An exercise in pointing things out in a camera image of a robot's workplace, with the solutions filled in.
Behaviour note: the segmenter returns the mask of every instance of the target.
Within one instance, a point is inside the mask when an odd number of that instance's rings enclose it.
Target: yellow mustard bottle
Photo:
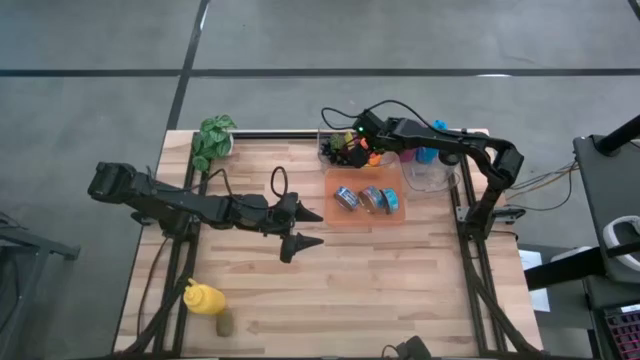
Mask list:
[[[189,278],[189,283],[184,290],[182,299],[190,311],[196,314],[216,315],[224,310],[226,300],[220,290],[216,290],[205,284],[198,284]]]

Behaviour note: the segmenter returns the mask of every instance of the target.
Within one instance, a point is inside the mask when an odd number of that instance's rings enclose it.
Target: wooden table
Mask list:
[[[191,137],[191,131],[167,133],[158,180],[182,186]],[[480,196],[486,180],[470,163]],[[227,170],[234,192],[261,193],[273,204],[276,197],[269,179],[278,165],[289,174],[289,191],[298,192],[307,208],[323,214],[324,178],[315,140],[236,140],[232,155],[216,161],[213,168]],[[209,193],[226,194],[221,177],[210,182]],[[299,223],[296,231],[322,238],[325,244],[304,250],[291,264],[278,260],[276,236],[203,226],[194,278],[224,292],[235,314],[236,332],[217,337],[211,317],[189,314],[182,355],[378,357],[384,345],[413,335],[419,335],[434,356],[475,355],[449,194],[407,201],[406,213],[406,223],[397,227]],[[135,339],[140,298],[162,241],[159,228],[145,228],[115,350]],[[492,234],[487,247],[500,306],[526,339],[541,348],[514,238]],[[146,321],[160,304],[169,250],[165,246],[150,285]],[[169,324],[167,339],[172,339],[172,319]]]

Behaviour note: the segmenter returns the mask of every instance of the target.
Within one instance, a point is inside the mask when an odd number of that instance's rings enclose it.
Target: cable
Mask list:
[[[20,277],[18,274],[18,264],[16,263],[15,257],[11,257],[11,263],[13,264],[13,273],[15,277],[16,301],[13,303],[11,310],[9,310],[7,317],[0,324],[0,334],[2,334],[2,331],[9,323],[9,320],[13,316],[13,313],[16,311],[16,308],[18,307],[18,303],[20,302],[20,297],[22,296],[20,295]]]
[[[197,184],[197,185],[193,185],[191,187],[187,187],[187,188],[183,188],[183,189],[160,189],[158,191],[161,192],[188,192],[188,191],[192,191],[196,188],[199,188],[200,186],[208,183],[209,181],[211,181],[211,179],[213,179],[214,176],[218,175],[222,173],[222,176],[224,177],[224,186],[227,188],[227,192],[229,192],[229,195],[231,195],[231,187],[229,186],[229,180],[227,179],[227,172],[224,170],[224,168],[222,169],[218,169],[216,171],[214,171],[211,175],[209,175],[207,177],[206,180],[202,181],[201,183]]]
[[[538,209],[538,208],[531,208],[528,206],[523,206],[523,205],[518,205],[518,204],[507,204],[506,206],[510,206],[510,207],[517,207],[520,209],[525,209],[525,210],[531,210],[531,211],[550,211],[550,210],[555,210],[557,208],[559,208],[560,206],[564,205],[567,203],[567,201],[569,201],[569,198],[571,197],[571,192],[573,191],[573,183],[572,183],[572,177],[571,177],[571,173],[572,171],[569,171],[569,193],[567,194],[567,197],[558,205],[549,207],[549,208],[542,208],[542,209]]]
[[[284,191],[282,194],[279,194],[273,187],[273,178],[276,176],[276,172],[278,170],[282,171],[282,175],[284,176]],[[271,191],[273,191],[277,197],[281,198],[287,194],[287,190],[289,190],[289,178],[287,177],[287,171],[282,166],[278,166],[273,169],[273,172],[271,173]]]
[[[547,181],[547,182],[545,182],[545,183],[543,183],[543,184],[541,184],[541,185],[534,186],[534,187],[532,187],[532,188],[530,188],[530,189],[528,189],[528,190],[520,191],[520,192],[515,193],[515,194],[513,194],[513,195],[511,195],[511,196],[508,196],[508,197],[507,197],[507,200],[509,200],[509,199],[513,199],[513,198],[514,198],[514,197],[516,197],[516,196],[520,196],[520,195],[522,195],[522,194],[526,194],[526,193],[531,192],[531,191],[535,191],[535,190],[538,190],[538,189],[542,189],[543,187],[545,187],[545,186],[547,186],[547,185],[549,185],[549,184],[553,183],[554,181],[556,181],[556,180],[558,180],[558,179],[560,179],[560,178],[564,177],[564,176],[565,176],[565,175],[567,175],[568,173],[570,173],[570,172],[572,172],[572,171],[576,171],[576,170],[578,170],[578,168],[577,168],[576,164],[577,164],[577,163],[574,161],[574,162],[573,162],[573,164],[572,164],[572,167],[570,167],[568,170],[565,170],[564,172],[560,173],[560,175],[556,176],[555,178],[553,178],[553,179],[551,179],[551,180],[549,180],[549,181]]]
[[[437,132],[439,134],[442,135],[446,135],[446,136],[451,136],[450,133],[448,133],[446,130],[440,130],[436,127],[434,127],[433,125],[431,125],[427,120],[425,120],[422,116],[420,116],[420,114],[418,114],[417,111],[413,110],[413,108],[411,108],[411,106],[403,103],[402,101],[398,101],[398,100],[393,100],[393,99],[387,99],[387,100],[382,100],[377,104],[374,104],[368,108],[366,108],[364,111],[371,111],[379,106],[382,106],[384,104],[396,104],[396,105],[400,105],[403,108],[409,110],[413,115],[415,115],[420,121],[422,121],[423,124],[425,124],[429,129],[433,130],[434,132]],[[466,134],[466,136],[470,139],[485,139],[485,137],[483,136],[475,136],[473,134]]]
[[[149,292],[149,286],[151,285],[151,279],[153,278],[153,273],[155,272],[156,265],[158,264],[158,259],[160,259],[160,254],[162,254],[162,249],[164,245],[169,240],[168,237],[164,238],[162,245],[160,245],[160,249],[156,253],[156,256],[153,258],[153,262],[151,263],[151,268],[149,269],[149,276],[147,277],[147,284],[144,286],[144,291],[142,292],[142,299],[140,299],[140,307],[138,308],[138,321],[136,322],[136,336],[140,336],[140,327],[142,325],[142,313],[144,311],[144,302],[147,299],[147,292]]]
[[[331,107],[323,107],[322,110],[320,110],[320,116],[322,116],[322,120],[324,121],[324,123],[327,124],[327,126],[329,128],[331,128],[331,129],[333,129],[333,130],[347,130],[347,129],[351,129],[351,126],[335,127],[335,126],[331,125],[329,123],[329,121],[327,121],[327,118],[324,115],[325,111],[333,111],[334,113],[340,114],[340,115],[342,115],[342,116],[344,116],[346,118],[349,118],[349,119],[357,119],[358,118],[358,115],[349,115],[349,114],[343,113],[342,111],[340,111],[338,109],[334,109],[334,108],[331,108]]]
[[[400,353],[398,352],[398,348],[396,348],[396,347],[395,347],[395,346],[393,346],[393,345],[385,345],[385,346],[382,348],[382,354],[380,355],[380,358],[381,358],[381,359],[384,359],[384,352],[385,352],[388,348],[393,349],[393,351],[395,351],[395,352],[396,352],[396,354],[398,354],[398,356],[400,356]]]
[[[276,175],[276,172],[278,172],[278,170],[280,170],[282,172],[282,176],[284,177],[284,192],[282,194],[278,193],[275,188],[274,188],[274,178]],[[229,185],[229,178],[227,177],[227,171],[224,168],[218,169],[216,171],[214,171],[211,175],[209,175],[207,177],[206,180],[204,180],[203,182],[201,182],[198,185],[194,185],[188,188],[184,188],[184,189],[159,189],[157,191],[159,192],[188,192],[191,191],[195,188],[198,188],[206,183],[208,183],[209,181],[211,181],[211,179],[213,179],[214,176],[218,175],[218,174],[222,174],[222,178],[224,179],[224,186],[227,189],[227,193],[229,193],[229,197],[231,198],[232,201],[234,201],[236,204],[241,205],[241,206],[245,206],[251,209],[257,209],[257,210],[268,210],[269,207],[264,207],[264,206],[255,206],[255,205],[251,205],[251,204],[245,204],[244,202],[242,202],[241,200],[239,200],[238,198],[236,198],[236,195],[231,191],[231,186]],[[149,168],[147,166],[147,176],[149,178],[149,180],[154,181],[155,182],[155,178],[153,177],[153,174],[151,173],[151,168]],[[282,167],[282,166],[277,166],[275,169],[273,169],[273,172],[271,173],[271,191],[273,191],[273,193],[281,198],[284,195],[287,194],[289,190],[289,177],[287,176],[287,171]]]
[[[516,234],[513,231],[508,231],[508,230],[491,230],[489,232],[492,233],[496,233],[496,234],[508,234],[508,235],[513,235],[516,237],[516,242],[518,242],[518,240],[520,240],[520,236],[518,236],[518,234]]]
[[[571,162],[567,163],[566,165],[562,166],[561,168],[559,168],[559,169],[557,169],[555,171],[550,171],[548,173],[544,173],[544,174],[535,176],[535,177],[533,177],[531,179],[528,179],[528,180],[519,182],[519,183],[517,183],[515,185],[512,185],[510,187],[510,189],[511,190],[521,190],[521,189],[524,189],[524,188],[526,188],[528,186],[537,184],[537,183],[543,181],[544,179],[548,178],[551,175],[562,173],[564,170],[570,168],[573,164],[574,164],[574,161],[571,161]]]

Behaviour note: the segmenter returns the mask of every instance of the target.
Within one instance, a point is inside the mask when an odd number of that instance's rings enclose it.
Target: gray floor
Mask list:
[[[180,68],[197,6],[0,0],[0,69]],[[625,0],[212,0],[195,67],[640,67],[639,32]],[[91,201],[86,188],[100,160],[155,167],[176,85],[0,78],[0,210],[82,246],[77,262],[48,266],[23,357],[110,350],[140,228],[130,210]],[[222,112],[243,129],[316,128],[322,106],[356,112],[396,98],[427,119],[512,140],[526,156],[525,179],[570,161],[574,137],[636,115],[638,89],[640,77],[191,79],[178,128]],[[518,222],[521,241],[595,244],[574,180],[565,206]],[[518,203],[553,205],[567,190],[558,182]],[[542,333],[553,353],[588,355],[582,334]]]

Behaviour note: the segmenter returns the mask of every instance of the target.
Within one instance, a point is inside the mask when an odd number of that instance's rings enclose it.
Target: orange tray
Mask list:
[[[405,219],[403,183],[404,178],[400,166],[329,169],[324,178],[324,220],[330,226],[401,225]],[[370,214],[361,204],[355,211],[349,211],[340,206],[333,197],[340,186],[345,186],[358,195],[358,192],[369,185],[378,189],[392,188],[398,195],[398,211],[391,215],[383,211]]]

